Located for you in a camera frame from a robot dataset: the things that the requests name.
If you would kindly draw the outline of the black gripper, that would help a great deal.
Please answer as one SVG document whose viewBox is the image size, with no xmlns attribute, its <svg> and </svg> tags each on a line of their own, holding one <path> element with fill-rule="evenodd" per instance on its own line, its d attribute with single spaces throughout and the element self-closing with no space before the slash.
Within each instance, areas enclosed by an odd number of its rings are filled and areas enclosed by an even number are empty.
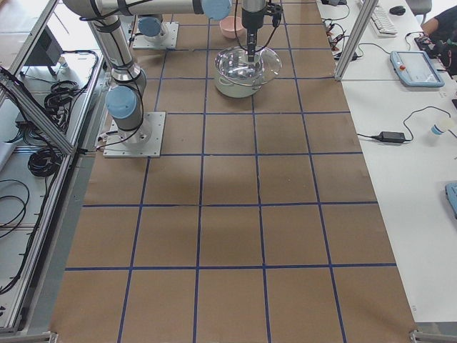
<svg viewBox="0 0 457 343">
<path fill-rule="evenodd" d="M 242 25 L 246 31 L 246 53 L 250 61 L 255 59 L 257 30 L 264 23 L 264 17 L 270 16 L 272 25 L 277 28 L 282 20 L 282 5 L 266 0 L 243 0 Z"/>
</svg>

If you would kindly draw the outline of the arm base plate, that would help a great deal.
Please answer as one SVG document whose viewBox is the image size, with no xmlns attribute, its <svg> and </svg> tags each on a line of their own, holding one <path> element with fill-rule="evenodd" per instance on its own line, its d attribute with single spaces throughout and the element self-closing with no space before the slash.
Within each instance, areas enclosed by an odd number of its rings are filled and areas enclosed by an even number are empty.
<svg viewBox="0 0 457 343">
<path fill-rule="evenodd" d="M 133 41 L 136 50 L 174 50 L 179 32 L 179 22 L 161 22 L 152 30 L 139 23 Z"/>
<path fill-rule="evenodd" d="M 135 134 L 132 134 L 119 131 L 116 122 L 112 119 L 110 130 L 115 133 L 107 136 L 104 157 L 160 157 L 165 121 L 165 112 L 146 112 L 143 124 Z"/>
</svg>

